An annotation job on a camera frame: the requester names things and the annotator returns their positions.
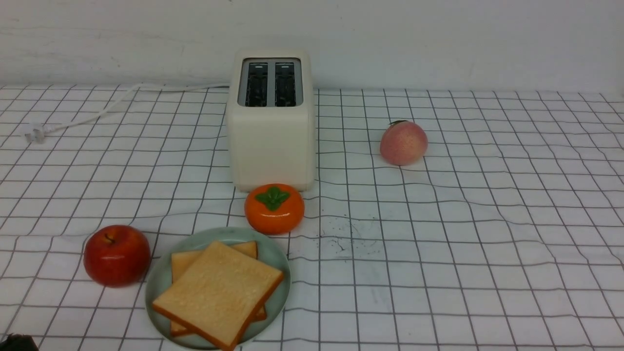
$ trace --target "toaster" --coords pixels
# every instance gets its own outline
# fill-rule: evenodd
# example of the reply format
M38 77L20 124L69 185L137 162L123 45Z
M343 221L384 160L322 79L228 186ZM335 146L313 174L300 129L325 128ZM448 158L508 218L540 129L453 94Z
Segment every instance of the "toaster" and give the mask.
M234 59L225 123L234 186L299 191L314 183L316 113L310 57L302 49L244 49Z

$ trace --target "bread slice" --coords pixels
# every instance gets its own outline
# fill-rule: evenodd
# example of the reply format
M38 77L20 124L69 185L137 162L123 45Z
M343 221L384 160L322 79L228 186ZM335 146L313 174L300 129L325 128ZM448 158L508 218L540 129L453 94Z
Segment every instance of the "bread slice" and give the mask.
M165 292L154 311L233 351L284 273L214 241Z
M258 259L258 243L255 241L242 242L240 244L234 244L231 248L242 252L243 254L253 258ZM175 283L184 272L187 270L188 266L193 263L197 257L202 253L202 250L193 250L193 251L183 251L183 252L174 252L171 254L171 276L172 283ZM256 313L253 322L257 322L260 320L266 319L266 309L264 306L260 308L258 313ZM173 337L181 337L191 333L188 329L181 326L180 324L171 321L170 330L171 336Z

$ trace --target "white power cord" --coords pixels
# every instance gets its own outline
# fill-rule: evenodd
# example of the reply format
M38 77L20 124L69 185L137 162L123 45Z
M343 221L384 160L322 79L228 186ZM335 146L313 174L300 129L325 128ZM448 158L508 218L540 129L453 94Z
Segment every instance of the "white power cord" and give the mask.
M70 128L73 126L77 126L79 124L84 124L99 117L102 117L104 114L108 113L113 107L122 102L130 93L135 90L143 90L143 91L168 91L168 92L184 92L184 91L195 91L201 89L209 89L214 87L228 87L228 83L216 83L216 84L206 84L203 86L191 86L191 87L168 87L168 86L155 86L151 84L135 84L130 87L130 89L126 90L117 100L115 100L112 104L108 105L105 109L93 115L93 117L89 117L87 119L73 121L65 124L53 124L53 125L44 125L41 123L29 123L22 127L20 134L26 138L28 143L36 141L37 143L43 143L47 134L58 131L60 129Z

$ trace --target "red apple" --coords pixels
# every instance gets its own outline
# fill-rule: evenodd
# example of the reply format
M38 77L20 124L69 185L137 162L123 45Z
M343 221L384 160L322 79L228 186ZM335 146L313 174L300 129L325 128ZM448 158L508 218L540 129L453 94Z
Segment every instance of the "red apple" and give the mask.
M124 287L138 281L149 268L150 244L129 225L98 230L84 249L84 268L91 279L106 287Z

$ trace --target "light blue plate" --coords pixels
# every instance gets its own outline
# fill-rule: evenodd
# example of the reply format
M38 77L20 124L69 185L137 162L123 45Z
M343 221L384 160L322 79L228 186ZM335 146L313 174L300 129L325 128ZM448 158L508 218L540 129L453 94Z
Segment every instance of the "light blue plate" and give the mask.
M147 283L145 284L145 307L154 327L165 338L190 350L218 350L218 348L199 335L172 337L169 332L169 319L154 311L152 302L171 286L172 253L201 250L215 240L219 240L227 245L255 240L258 243L258 260L284 272L284 280L282 280L281 284L265 303L266 319L251 323L241 338L239 346L253 341L279 316L286 305L290 292L291 276L288 258L270 237L252 229L237 227L213 228L186 237L174 246L170 252L163 255L149 273Z

